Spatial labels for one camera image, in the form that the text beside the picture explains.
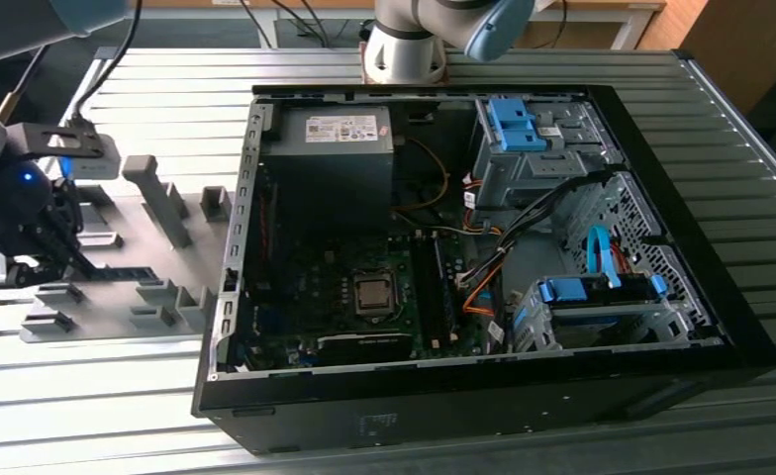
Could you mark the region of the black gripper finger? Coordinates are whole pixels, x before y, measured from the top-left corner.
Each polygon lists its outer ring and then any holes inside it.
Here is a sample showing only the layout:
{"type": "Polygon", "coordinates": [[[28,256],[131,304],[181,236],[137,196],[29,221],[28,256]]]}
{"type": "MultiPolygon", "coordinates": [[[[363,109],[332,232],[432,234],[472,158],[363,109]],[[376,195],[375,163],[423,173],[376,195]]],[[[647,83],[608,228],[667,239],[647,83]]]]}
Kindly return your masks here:
{"type": "Polygon", "coordinates": [[[20,227],[13,255],[30,257],[36,265],[14,263],[10,267],[16,285],[40,285],[65,278],[73,269],[84,273],[84,256],[79,250],[75,227],[52,220],[20,227]]]}
{"type": "Polygon", "coordinates": [[[103,271],[81,252],[77,235],[83,231],[83,215],[77,188],[67,178],[52,181],[52,201],[48,206],[48,228],[50,230],[49,257],[71,266],[89,281],[103,280],[103,271]]]}

